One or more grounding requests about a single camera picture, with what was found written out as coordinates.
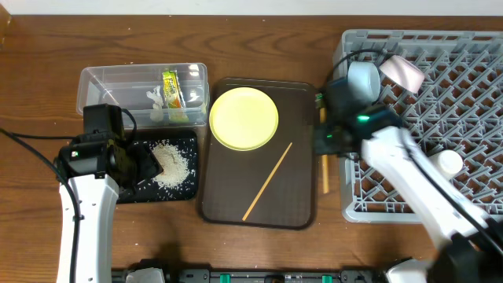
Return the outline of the yellow round plate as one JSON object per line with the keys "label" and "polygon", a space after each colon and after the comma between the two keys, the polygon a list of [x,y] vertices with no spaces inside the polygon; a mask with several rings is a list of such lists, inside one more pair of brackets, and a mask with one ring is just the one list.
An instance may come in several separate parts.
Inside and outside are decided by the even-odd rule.
{"label": "yellow round plate", "polygon": [[279,111],[270,96],[251,87],[221,94],[211,107],[213,136],[228,149],[250,151],[265,145],[275,134]]}

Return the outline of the black plastic waste tray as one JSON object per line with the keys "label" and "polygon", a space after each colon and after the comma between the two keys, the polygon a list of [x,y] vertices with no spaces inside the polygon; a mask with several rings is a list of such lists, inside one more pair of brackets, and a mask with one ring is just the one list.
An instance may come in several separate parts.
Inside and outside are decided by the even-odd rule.
{"label": "black plastic waste tray", "polygon": [[190,200],[195,197],[199,181],[199,150],[193,130],[141,130],[135,142],[152,150],[163,171],[140,182],[134,191],[121,192],[120,204]]}

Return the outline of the white rice bowl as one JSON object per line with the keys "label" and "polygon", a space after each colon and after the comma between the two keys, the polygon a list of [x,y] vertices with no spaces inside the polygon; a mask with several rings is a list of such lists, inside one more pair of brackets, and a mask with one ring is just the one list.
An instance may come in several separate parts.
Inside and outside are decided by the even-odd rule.
{"label": "white rice bowl", "polygon": [[425,79],[424,73],[404,57],[392,55],[379,69],[394,83],[417,94]]}

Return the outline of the pile of rice grains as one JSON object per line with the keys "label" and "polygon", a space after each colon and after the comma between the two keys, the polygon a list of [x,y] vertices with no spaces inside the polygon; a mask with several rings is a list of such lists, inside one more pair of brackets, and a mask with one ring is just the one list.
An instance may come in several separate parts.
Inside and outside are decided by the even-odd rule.
{"label": "pile of rice grains", "polygon": [[197,190],[198,148],[195,138],[144,141],[162,167],[156,177],[143,181],[139,191],[162,200],[189,199]]}

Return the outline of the grey plastic dishwasher rack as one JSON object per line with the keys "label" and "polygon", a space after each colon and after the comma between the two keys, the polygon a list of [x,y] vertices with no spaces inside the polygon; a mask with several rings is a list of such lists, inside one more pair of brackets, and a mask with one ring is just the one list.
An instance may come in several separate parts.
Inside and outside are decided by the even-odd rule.
{"label": "grey plastic dishwasher rack", "polygon": [[502,34],[499,31],[345,31],[333,56],[336,77],[355,61],[397,54],[425,76],[413,94],[381,79],[379,99],[401,116],[428,154],[463,159],[453,185],[494,219],[502,217]]}

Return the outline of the small white green cup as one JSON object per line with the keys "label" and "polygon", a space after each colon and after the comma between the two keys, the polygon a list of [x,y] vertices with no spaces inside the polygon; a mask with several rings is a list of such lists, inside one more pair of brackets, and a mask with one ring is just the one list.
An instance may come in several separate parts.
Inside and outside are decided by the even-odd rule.
{"label": "small white green cup", "polygon": [[462,157],[450,149],[429,156],[428,159],[447,180],[454,178],[464,166]]}

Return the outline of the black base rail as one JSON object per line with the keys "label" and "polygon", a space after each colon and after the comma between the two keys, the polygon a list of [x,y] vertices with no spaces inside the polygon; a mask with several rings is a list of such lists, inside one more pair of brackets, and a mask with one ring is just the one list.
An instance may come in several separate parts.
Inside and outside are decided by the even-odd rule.
{"label": "black base rail", "polygon": [[143,268],[159,268],[166,283],[377,283],[384,277],[374,270],[260,270],[215,269],[208,264],[182,264],[174,267],[158,259],[143,259],[126,269],[112,271],[113,282],[125,282],[127,276]]}

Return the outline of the clear plastic waste bin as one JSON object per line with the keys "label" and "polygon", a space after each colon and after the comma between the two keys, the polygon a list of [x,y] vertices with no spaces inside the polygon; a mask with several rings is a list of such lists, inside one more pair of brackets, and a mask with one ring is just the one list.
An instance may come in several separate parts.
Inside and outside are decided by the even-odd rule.
{"label": "clear plastic waste bin", "polygon": [[[176,71],[185,100],[187,123],[170,120],[163,96],[165,71]],[[150,119],[153,101],[146,96],[160,86],[163,98],[163,121]],[[203,127],[207,124],[210,102],[207,67],[202,63],[130,64],[84,68],[79,79],[76,111],[83,114],[86,106],[109,104],[125,108],[139,129],[156,127]]]}

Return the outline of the dark brown serving tray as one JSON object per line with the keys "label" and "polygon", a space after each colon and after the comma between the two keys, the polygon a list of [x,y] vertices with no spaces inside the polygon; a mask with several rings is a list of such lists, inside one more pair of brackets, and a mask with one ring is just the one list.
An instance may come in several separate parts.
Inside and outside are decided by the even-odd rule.
{"label": "dark brown serving tray", "polygon": [[[252,87],[269,95],[279,111],[279,125],[271,140],[251,151],[228,149],[213,134],[207,136],[206,166],[198,194],[200,216],[213,223],[302,230],[315,214],[317,91],[307,83],[225,78],[215,85],[213,97],[237,87]],[[241,218],[290,142],[287,156],[243,222]]]}

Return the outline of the light blue bowl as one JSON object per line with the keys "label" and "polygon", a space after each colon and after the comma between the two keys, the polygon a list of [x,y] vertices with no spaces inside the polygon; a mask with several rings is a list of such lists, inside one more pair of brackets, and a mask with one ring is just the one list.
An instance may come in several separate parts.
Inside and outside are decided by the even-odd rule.
{"label": "light blue bowl", "polygon": [[380,74],[371,62],[352,62],[347,81],[351,93],[362,103],[372,104],[380,94]]}

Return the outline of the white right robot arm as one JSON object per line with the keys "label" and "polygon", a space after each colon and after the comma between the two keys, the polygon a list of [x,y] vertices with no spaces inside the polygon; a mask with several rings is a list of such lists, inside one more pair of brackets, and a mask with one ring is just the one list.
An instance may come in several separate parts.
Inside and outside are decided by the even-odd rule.
{"label": "white right robot arm", "polygon": [[502,224],[444,178],[399,116],[362,101],[342,80],[326,83],[317,100],[326,114],[314,132],[314,151],[357,153],[398,190],[438,249],[432,263],[407,259],[388,268],[388,282],[502,281]]}

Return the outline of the clear plastic wrap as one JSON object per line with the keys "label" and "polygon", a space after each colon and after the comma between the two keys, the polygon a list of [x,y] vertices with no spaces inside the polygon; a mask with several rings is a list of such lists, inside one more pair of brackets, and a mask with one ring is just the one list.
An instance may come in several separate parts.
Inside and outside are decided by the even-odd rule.
{"label": "clear plastic wrap", "polygon": [[146,96],[153,101],[150,112],[151,121],[163,121],[163,98],[160,93],[160,86],[156,86],[152,91],[147,91]]}

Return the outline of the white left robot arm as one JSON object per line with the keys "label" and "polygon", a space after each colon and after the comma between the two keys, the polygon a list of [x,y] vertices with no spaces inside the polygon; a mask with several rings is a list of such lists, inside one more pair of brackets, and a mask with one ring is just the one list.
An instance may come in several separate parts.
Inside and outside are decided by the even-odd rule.
{"label": "white left robot arm", "polygon": [[84,132],[54,160],[62,205],[57,281],[112,280],[112,224],[119,193],[162,172],[151,149],[126,135],[128,111],[100,104],[83,109]]}

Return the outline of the wooden chopstick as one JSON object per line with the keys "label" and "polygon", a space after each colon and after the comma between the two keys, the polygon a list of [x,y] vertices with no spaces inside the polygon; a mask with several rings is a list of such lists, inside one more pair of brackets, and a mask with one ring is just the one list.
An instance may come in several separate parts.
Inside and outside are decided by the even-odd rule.
{"label": "wooden chopstick", "polygon": [[276,174],[278,168],[281,166],[283,160],[285,159],[285,157],[287,156],[290,148],[292,147],[292,144],[293,142],[290,142],[287,146],[287,148],[285,149],[285,151],[282,153],[281,157],[279,158],[279,160],[276,162],[276,164],[274,165],[274,168],[272,169],[272,171],[269,173],[269,175],[267,176],[265,182],[263,183],[263,185],[261,186],[260,190],[258,191],[258,193],[256,194],[254,200],[252,201],[252,203],[250,204],[250,206],[248,207],[247,211],[244,213],[243,217],[241,218],[241,220],[243,222],[245,222],[247,219],[248,219],[248,216],[251,214],[252,210],[254,209],[254,207],[256,206],[256,204],[258,203],[260,197],[262,196],[262,194],[264,193],[266,187],[269,185],[271,179],[273,178],[273,176]]}
{"label": "wooden chopstick", "polygon": [[[326,108],[320,108],[320,123],[326,121]],[[322,192],[329,193],[329,158],[327,155],[321,156]]]}

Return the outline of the green snack wrapper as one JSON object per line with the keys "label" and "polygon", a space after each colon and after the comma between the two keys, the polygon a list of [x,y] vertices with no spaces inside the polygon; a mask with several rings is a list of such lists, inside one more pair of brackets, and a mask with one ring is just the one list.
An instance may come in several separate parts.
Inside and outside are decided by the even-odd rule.
{"label": "green snack wrapper", "polygon": [[162,76],[163,96],[170,120],[174,123],[187,123],[189,118],[185,113],[185,100],[178,81],[178,73],[165,71]]}

